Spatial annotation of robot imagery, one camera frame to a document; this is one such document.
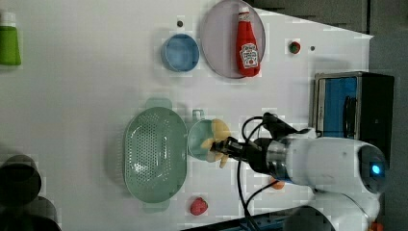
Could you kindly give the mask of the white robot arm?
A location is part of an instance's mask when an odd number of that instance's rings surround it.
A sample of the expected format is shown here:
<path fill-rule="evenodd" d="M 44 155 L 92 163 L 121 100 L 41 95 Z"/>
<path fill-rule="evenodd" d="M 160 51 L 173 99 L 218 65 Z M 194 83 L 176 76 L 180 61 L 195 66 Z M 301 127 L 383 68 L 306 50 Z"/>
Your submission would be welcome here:
<path fill-rule="evenodd" d="M 369 231 L 379 214 L 387 164 L 370 143 L 319 138 L 313 129 L 303 129 L 279 139 L 229 137 L 211 149 L 280 182 L 313 190 L 310 201 L 285 218 L 283 231 Z"/>

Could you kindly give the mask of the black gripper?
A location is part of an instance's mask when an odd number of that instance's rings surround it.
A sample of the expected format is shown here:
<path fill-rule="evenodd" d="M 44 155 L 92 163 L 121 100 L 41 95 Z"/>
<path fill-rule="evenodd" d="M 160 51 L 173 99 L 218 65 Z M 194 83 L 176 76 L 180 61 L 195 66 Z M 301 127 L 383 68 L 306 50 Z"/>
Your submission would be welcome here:
<path fill-rule="evenodd" d="M 259 138 L 252 144 L 241 142 L 242 149 L 239 150 L 239 142 L 232 137 L 228 137 L 222 143 L 213 143 L 211 152 L 214 154 L 214 160 L 220 160 L 222 157 L 237 159 L 250 165 L 258 173 L 270 174 L 267 161 L 267 151 L 272 139 Z"/>

